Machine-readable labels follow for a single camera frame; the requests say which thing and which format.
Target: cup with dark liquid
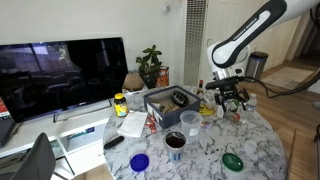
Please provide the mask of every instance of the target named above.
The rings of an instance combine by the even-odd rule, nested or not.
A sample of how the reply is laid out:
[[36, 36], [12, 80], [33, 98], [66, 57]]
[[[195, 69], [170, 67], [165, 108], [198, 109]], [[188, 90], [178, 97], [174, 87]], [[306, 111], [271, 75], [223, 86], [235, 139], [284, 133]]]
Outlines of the cup with dark liquid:
[[186, 137], [180, 132], [170, 132], [165, 137], [168, 157], [171, 162], [180, 162], [183, 148], [186, 145]]

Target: green plant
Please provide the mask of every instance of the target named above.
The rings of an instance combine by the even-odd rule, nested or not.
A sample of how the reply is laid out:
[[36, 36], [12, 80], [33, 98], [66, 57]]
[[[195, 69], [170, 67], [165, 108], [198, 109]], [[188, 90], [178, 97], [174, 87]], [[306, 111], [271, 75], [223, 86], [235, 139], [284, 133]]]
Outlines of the green plant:
[[155, 76], [158, 76], [160, 66], [162, 64], [162, 62], [160, 62], [158, 59], [158, 55], [162, 55], [162, 52], [156, 50], [156, 45], [153, 45], [152, 48], [147, 48], [142, 52], [146, 53], [147, 55], [144, 56], [143, 58], [137, 57], [136, 59], [136, 63], [140, 63], [139, 73], [154, 74]]

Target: white tv stand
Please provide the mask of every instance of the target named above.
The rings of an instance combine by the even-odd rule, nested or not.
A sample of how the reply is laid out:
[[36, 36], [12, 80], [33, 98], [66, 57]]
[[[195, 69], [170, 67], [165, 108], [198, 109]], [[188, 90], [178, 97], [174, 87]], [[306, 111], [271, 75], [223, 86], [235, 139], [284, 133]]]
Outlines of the white tv stand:
[[[53, 122], [53, 115], [26, 121], [19, 128], [16, 135], [0, 149], [0, 158], [25, 151], [33, 146], [34, 141], [42, 132], [46, 133], [51, 142], [56, 141], [53, 147], [57, 159], [55, 172], [67, 179], [82, 174], [103, 163], [103, 134], [109, 117], [114, 113], [113, 106], [97, 111], [87, 112], [88, 109], [101, 109], [101, 103], [88, 105], [64, 114], [66, 121]], [[88, 128], [94, 127], [94, 132], [72, 139], [68, 137]], [[3, 169], [0, 173], [17, 169], [14, 164]]]

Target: remote control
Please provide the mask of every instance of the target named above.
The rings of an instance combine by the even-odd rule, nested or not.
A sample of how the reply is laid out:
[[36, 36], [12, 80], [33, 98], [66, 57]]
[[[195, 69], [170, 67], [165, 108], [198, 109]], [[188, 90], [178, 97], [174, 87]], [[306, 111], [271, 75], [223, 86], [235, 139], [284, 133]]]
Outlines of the remote control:
[[108, 150], [108, 149], [111, 149], [113, 148], [114, 146], [118, 145], [119, 143], [121, 143], [122, 141], [124, 140], [124, 137], [123, 136], [119, 136], [117, 138], [115, 138], [114, 140], [110, 141], [110, 142], [107, 142], [105, 145], [104, 145], [104, 150]]

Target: potted plant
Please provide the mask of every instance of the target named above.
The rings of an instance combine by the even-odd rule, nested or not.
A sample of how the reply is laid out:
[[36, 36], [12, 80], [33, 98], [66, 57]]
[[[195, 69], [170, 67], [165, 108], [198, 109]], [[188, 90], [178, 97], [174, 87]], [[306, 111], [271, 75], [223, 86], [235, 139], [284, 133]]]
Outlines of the potted plant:
[[139, 74], [148, 89], [156, 87], [157, 77], [162, 62], [159, 61], [158, 55], [162, 55], [161, 51], [156, 50], [156, 45], [147, 48], [143, 53], [147, 54], [144, 57], [137, 57], [136, 63], [140, 63]]

